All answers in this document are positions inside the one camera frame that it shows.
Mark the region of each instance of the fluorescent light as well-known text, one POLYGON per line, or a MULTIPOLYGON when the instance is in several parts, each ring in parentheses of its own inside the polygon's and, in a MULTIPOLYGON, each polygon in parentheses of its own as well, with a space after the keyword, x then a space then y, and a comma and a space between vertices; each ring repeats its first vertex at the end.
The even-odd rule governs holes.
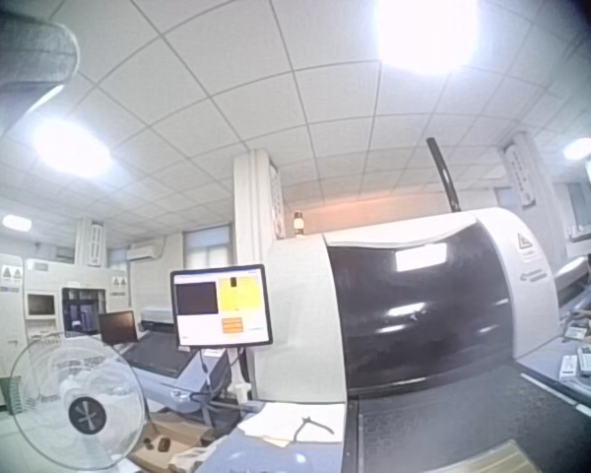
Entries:
POLYGON ((407 327, 406 323, 399 323, 398 325, 392 325, 391 327, 383 327, 376 330, 376 333, 392 333, 399 332, 407 327))
POLYGON ((378 0, 381 61, 441 74, 466 64, 477 42, 477 0, 378 0))
POLYGON ((396 271, 412 271, 446 261, 446 243, 426 244, 396 252, 396 271))
POLYGON ((591 154, 591 138, 580 138, 570 143, 562 151, 568 160, 578 161, 591 154))
POLYGON ((425 303, 407 304, 400 307, 390 308, 387 314, 390 317, 400 317, 402 315, 411 315, 412 313, 420 312, 425 307, 425 303))
POLYGON ((103 143, 67 121, 46 121, 37 129, 33 143, 41 160, 51 168, 79 177, 104 174, 111 163, 103 143))
POLYGON ((24 217, 9 214, 2 219, 2 225, 7 229, 17 230, 18 232, 28 232, 33 226, 33 222, 24 217))

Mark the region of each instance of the fan guard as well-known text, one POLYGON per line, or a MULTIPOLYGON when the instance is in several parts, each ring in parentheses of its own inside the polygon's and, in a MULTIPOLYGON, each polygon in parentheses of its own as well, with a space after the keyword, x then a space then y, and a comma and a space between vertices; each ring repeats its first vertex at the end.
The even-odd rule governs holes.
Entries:
POLYGON ((28 345, 11 371, 10 397, 27 442, 73 470, 113 467, 135 446, 145 422, 145 399, 127 362, 78 333, 28 345))

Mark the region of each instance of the computer monitor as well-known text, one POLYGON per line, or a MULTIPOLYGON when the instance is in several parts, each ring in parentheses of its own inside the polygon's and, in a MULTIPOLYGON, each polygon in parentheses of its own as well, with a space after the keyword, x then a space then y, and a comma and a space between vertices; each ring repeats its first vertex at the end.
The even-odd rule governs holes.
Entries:
POLYGON ((138 340, 133 310, 98 315, 100 339, 107 345, 131 343, 138 340))
POLYGON ((170 285, 180 346, 248 347, 273 342, 263 265, 174 271, 170 285))

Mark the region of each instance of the dark tinted window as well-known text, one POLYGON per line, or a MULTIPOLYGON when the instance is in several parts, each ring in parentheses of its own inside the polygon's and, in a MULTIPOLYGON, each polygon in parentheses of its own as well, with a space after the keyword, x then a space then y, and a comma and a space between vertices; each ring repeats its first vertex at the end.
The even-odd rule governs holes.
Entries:
POLYGON ((439 243, 443 263, 400 272, 395 249, 328 248, 349 394, 419 388, 511 355, 510 300, 489 236, 476 224, 439 243))

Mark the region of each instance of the black antenna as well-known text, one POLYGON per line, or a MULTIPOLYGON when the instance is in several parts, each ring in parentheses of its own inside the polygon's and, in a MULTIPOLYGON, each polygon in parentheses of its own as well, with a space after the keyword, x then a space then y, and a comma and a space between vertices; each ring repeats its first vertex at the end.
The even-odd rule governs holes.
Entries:
POLYGON ((449 169, 444 162, 444 157, 442 157, 435 138, 427 138, 427 146, 429 146, 429 150, 435 161, 435 167, 440 174, 440 179, 442 179, 442 185, 444 185, 446 197, 449 199, 451 212, 462 212, 460 201, 457 198, 457 192, 455 192, 455 187, 453 186, 453 179, 451 179, 451 174, 449 174, 449 169))

